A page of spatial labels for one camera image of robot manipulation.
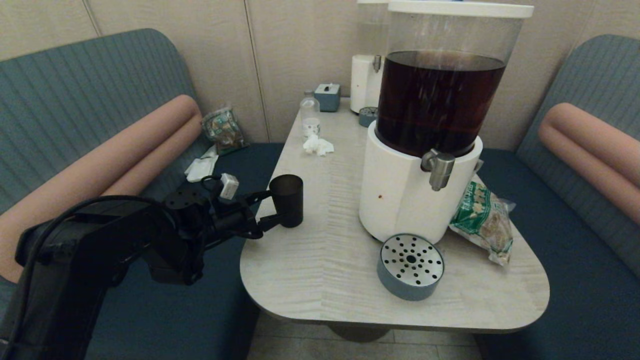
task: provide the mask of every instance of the cushioned backrest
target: cushioned backrest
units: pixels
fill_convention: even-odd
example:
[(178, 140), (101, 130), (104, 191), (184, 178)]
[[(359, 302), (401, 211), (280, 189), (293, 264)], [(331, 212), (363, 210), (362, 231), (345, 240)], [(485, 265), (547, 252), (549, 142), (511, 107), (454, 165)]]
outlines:
[[(640, 277), (640, 227), (538, 138), (543, 117), (561, 102), (571, 103), (640, 140), (640, 40), (602, 35), (576, 48), (558, 72), (517, 151), (518, 157)], [(640, 149), (629, 156), (640, 161)]]
[[(173, 44), (141, 29), (0, 62), (0, 213), (174, 97), (195, 92)], [(143, 192), (161, 199), (198, 139)]]

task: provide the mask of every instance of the beige wall panel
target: beige wall panel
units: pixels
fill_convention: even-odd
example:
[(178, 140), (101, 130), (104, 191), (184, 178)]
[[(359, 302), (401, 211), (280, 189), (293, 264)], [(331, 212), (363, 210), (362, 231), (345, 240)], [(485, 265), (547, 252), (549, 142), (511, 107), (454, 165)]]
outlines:
[(103, 35), (154, 28), (184, 57), (202, 112), (228, 101), (251, 142), (267, 142), (242, 0), (90, 0)]
[(640, 0), (595, 0), (576, 45), (603, 34), (640, 38)]
[(526, 134), (548, 87), (587, 21), (593, 0), (497, 1), (531, 4), (480, 137), (485, 147), (515, 150)]
[(0, 60), (96, 36), (80, 0), (0, 1)]
[(248, 0), (271, 141), (284, 142), (305, 89), (325, 81), (349, 95), (355, 0)]

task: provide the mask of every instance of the beverage dispenser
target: beverage dispenser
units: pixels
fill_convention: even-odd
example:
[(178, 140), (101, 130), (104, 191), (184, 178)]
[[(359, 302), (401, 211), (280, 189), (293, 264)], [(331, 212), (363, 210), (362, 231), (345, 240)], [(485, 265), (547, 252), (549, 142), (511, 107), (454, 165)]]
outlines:
[(358, 48), (351, 59), (351, 110), (377, 107), (384, 67), (389, 0), (358, 0)]
[(380, 241), (440, 240), (477, 167), (478, 132), (533, 6), (391, 0), (360, 220)]

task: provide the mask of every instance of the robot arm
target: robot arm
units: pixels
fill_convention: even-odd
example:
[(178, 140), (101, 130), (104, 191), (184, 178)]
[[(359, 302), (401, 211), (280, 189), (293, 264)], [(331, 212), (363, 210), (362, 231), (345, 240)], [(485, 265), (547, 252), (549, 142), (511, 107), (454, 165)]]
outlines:
[(256, 222), (249, 206), (269, 191), (220, 199), (235, 190), (221, 177), (211, 179), (210, 199), (186, 190), (164, 204), (101, 197), (63, 221), (25, 231), (15, 256), (25, 271), (0, 326), (3, 359), (83, 359), (106, 290), (134, 260), (142, 257), (155, 281), (190, 285), (202, 277), (205, 250), (233, 236), (260, 238), (283, 219)]

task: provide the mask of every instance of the white napkin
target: white napkin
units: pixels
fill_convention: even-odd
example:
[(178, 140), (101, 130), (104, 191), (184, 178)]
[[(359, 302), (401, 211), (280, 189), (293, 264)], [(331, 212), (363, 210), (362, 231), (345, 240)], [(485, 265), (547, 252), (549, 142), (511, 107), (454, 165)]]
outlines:
[(213, 145), (209, 150), (205, 151), (199, 159), (194, 159), (187, 170), (184, 171), (184, 175), (187, 176), (187, 181), (197, 183), (202, 180), (203, 177), (213, 174), (213, 169), (217, 161), (218, 152), (216, 146)]
[(302, 145), (305, 152), (307, 154), (313, 154), (315, 151), (318, 156), (324, 156), (329, 152), (333, 152), (333, 144), (326, 141), (325, 139), (320, 139), (316, 134), (311, 134), (309, 139)]

